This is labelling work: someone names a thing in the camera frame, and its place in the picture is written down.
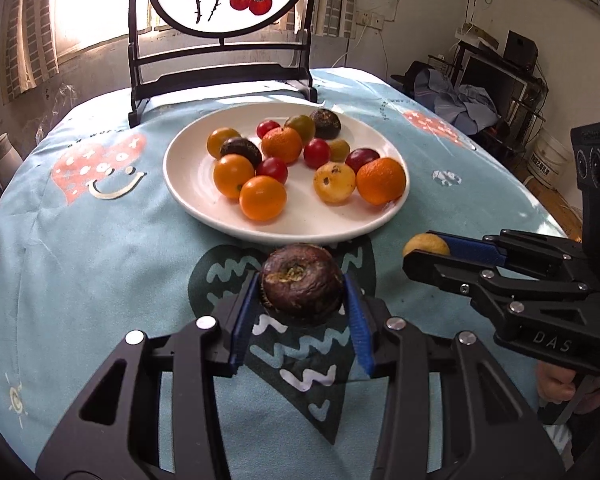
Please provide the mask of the person's right hand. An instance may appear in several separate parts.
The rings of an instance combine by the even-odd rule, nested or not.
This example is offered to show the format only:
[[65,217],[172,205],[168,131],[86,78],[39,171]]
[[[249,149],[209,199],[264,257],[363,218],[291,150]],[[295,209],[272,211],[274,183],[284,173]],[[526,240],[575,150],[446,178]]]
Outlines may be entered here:
[[[576,372],[544,362],[536,363],[536,388],[541,399],[559,404],[571,401],[577,392],[574,384]],[[576,414],[586,414],[600,407],[600,376],[595,376],[585,390],[584,397],[574,409]]]

